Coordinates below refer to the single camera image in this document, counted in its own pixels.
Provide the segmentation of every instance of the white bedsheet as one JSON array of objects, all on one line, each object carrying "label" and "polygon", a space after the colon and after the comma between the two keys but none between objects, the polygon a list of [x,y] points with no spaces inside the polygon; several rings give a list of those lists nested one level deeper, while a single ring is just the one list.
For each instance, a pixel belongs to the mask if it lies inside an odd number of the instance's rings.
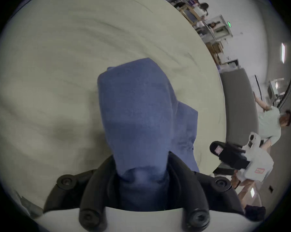
[{"label": "white bedsheet", "polygon": [[165,0],[32,0],[0,39],[0,179],[43,207],[59,176],[109,155],[97,77],[150,57],[179,101],[198,111],[194,155],[210,174],[225,141],[223,90],[201,38]]}]

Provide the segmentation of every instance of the gray sofa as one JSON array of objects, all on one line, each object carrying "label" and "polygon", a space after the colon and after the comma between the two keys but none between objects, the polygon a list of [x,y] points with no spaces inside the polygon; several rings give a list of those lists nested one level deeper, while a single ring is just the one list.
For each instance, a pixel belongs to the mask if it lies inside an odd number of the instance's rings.
[{"label": "gray sofa", "polygon": [[[258,115],[253,91],[244,69],[220,74],[226,109],[226,142],[246,145],[249,134],[258,133]],[[232,175],[233,169],[221,163],[216,174]]]}]

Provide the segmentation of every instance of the blue towel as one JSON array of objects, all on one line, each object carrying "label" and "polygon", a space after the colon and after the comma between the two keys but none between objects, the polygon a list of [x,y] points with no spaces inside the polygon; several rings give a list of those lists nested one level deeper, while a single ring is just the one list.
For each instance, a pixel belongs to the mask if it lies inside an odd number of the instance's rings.
[{"label": "blue towel", "polygon": [[109,67],[98,77],[99,105],[107,143],[120,177],[124,210],[164,210],[172,151],[192,171],[198,113],[178,102],[159,66],[145,58]]}]

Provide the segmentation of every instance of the ceiling light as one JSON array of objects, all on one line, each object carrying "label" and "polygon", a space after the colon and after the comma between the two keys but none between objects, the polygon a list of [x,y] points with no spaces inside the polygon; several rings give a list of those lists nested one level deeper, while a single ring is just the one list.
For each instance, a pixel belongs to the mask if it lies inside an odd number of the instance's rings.
[{"label": "ceiling light", "polygon": [[255,194],[255,192],[254,192],[254,189],[252,188],[252,189],[251,189],[251,197],[253,197],[254,194]]},{"label": "ceiling light", "polygon": [[281,61],[285,62],[285,45],[283,43],[281,43]]}]

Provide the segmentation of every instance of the sticker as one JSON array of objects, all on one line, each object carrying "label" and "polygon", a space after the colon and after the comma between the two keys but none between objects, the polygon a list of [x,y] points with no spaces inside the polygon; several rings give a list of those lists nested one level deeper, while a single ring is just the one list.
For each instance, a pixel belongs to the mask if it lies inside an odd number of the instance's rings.
[{"label": "sticker", "polygon": [[265,171],[264,168],[257,168],[257,169],[255,170],[255,172],[256,172],[257,174],[262,174],[264,171]]},{"label": "sticker", "polygon": [[221,146],[218,146],[218,147],[214,150],[214,152],[217,153],[218,155],[220,155],[222,151],[223,151],[223,148],[222,148]]}]

